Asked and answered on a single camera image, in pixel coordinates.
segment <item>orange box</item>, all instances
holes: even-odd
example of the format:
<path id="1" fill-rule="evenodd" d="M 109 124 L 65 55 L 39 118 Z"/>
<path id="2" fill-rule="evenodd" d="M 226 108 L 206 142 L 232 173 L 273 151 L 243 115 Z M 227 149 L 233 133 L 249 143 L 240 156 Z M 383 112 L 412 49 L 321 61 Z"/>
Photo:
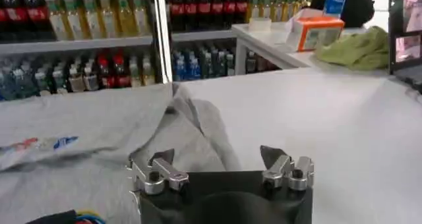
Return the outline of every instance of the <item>orange box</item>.
<path id="1" fill-rule="evenodd" d="M 296 51 L 312 51 L 320 45 L 330 45 L 342 33 L 344 22 L 328 16 L 300 17 L 292 21 L 286 43 Z"/>

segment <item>cardboard box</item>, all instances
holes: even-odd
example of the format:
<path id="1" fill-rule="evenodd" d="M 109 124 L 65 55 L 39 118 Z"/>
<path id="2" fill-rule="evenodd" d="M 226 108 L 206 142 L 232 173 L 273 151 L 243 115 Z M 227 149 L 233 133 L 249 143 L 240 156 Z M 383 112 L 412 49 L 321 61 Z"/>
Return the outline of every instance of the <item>cardboard box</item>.
<path id="1" fill-rule="evenodd" d="M 323 16 L 316 9 L 303 9 L 287 23 L 290 33 L 286 43 L 296 51 L 312 51 L 336 41 L 343 27 L 339 18 Z"/>

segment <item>black bag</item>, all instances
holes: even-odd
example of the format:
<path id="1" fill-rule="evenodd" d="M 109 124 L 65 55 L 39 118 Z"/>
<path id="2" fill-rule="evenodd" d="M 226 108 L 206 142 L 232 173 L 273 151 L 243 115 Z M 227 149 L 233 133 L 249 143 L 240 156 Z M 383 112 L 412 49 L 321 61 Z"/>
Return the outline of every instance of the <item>black bag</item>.
<path id="1" fill-rule="evenodd" d="M 325 0 L 312 0 L 312 9 L 324 9 Z M 342 13 L 342 20 L 346 28 L 358 28 L 374 16 L 374 3 L 372 0 L 346 0 Z"/>

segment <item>soda bottle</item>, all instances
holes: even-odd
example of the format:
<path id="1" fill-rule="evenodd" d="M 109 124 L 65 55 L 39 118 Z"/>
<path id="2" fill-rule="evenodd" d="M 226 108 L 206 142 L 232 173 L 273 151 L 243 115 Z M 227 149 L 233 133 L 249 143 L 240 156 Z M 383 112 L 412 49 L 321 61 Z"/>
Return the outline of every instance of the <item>soda bottle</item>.
<path id="1" fill-rule="evenodd" d="M 38 37 L 45 40 L 56 39 L 49 21 L 49 13 L 45 0 L 24 0 L 24 2 L 28 15 L 34 23 Z"/>
<path id="2" fill-rule="evenodd" d="M 185 6 L 183 0 L 170 0 L 170 21 L 173 31 L 185 29 Z"/>
<path id="3" fill-rule="evenodd" d="M 224 0 L 224 27 L 227 29 L 231 28 L 231 25 L 234 23 L 235 10 L 236 10 L 236 0 Z"/>
<path id="4" fill-rule="evenodd" d="M 114 55 L 114 69 L 116 71 L 117 84 L 119 88 L 127 88 L 131 86 L 131 77 L 125 67 L 125 60 L 121 52 Z"/>
<path id="5" fill-rule="evenodd" d="M 248 0 L 236 0 L 235 22 L 237 24 L 245 23 L 247 7 Z"/>
<path id="6" fill-rule="evenodd" d="M 223 0 L 212 0 L 211 14 L 213 19 L 213 27 L 221 29 L 224 26 L 223 19 Z"/>
<path id="7" fill-rule="evenodd" d="M 17 39 L 20 41 L 34 40 L 36 38 L 35 28 L 26 11 L 24 0 L 3 0 L 3 6 L 12 22 L 12 29 Z"/>
<path id="8" fill-rule="evenodd" d="M 98 64 L 100 65 L 100 76 L 103 87 L 114 88 L 116 84 L 115 78 L 105 55 L 98 57 Z"/>
<path id="9" fill-rule="evenodd" d="M 197 26 L 196 21 L 196 0 L 185 0 L 186 13 L 186 30 L 195 30 Z"/>
<path id="10" fill-rule="evenodd" d="M 199 0 L 198 27 L 200 29 L 206 29 L 209 27 L 210 15 L 211 15 L 210 0 Z"/>

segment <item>red label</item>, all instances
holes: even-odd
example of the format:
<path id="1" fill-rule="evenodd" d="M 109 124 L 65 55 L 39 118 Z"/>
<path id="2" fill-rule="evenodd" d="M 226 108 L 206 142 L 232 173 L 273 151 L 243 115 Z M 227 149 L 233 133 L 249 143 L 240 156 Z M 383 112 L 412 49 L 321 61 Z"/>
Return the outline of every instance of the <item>red label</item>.
<path id="1" fill-rule="evenodd" d="M 103 82 L 104 88 L 113 88 L 115 85 L 115 79 L 112 76 L 108 78 L 102 78 L 101 81 Z"/>
<path id="2" fill-rule="evenodd" d="M 170 13 L 177 15 L 177 14 L 184 14 L 184 6 L 183 5 L 171 5 L 170 6 Z"/>
<path id="3" fill-rule="evenodd" d="M 211 11 L 211 3 L 200 3 L 199 4 L 199 12 L 208 14 Z"/>
<path id="4" fill-rule="evenodd" d="M 247 3 L 236 3 L 236 11 L 244 13 L 246 12 L 246 8 L 248 7 Z"/>
<path id="5" fill-rule="evenodd" d="M 0 21 L 4 22 L 7 20 L 7 14 L 4 9 L 0 9 Z"/>
<path id="6" fill-rule="evenodd" d="M 131 77 L 129 76 L 120 76 L 118 78 L 120 87 L 130 87 L 131 86 Z"/>
<path id="7" fill-rule="evenodd" d="M 225 13 L 234 13 L 236 9 L 235 3 L 224 3 L 224 12 Z"/>
<path id="8" fill-rule="evenodd" d="M 185 11 L 187 14 L 196 14 L 196 4 L 191 3 L 188 5 L 185 5 Z"/>
<path id="9" fill-rule="evenodd" d="M 223 4 L 222 3 L 213 3 L 211 9 L 212 9 L 212 12 L 214 14 L 220 14 L 221 12 L 223 12 Z"/>
<path id="10" fill-rule="evenodd" d="M 48 10 L 47 7 L 28 9 L 28 15 L 33 21 L 46 20 L 48 19 Z"/>
<path id="11" fill-rule="evenodd" d="M 26 21 L 29 19 L 26 9 L 17 8 L 17 9 L 6 9 L 9 18 L 12 21 Z"/>

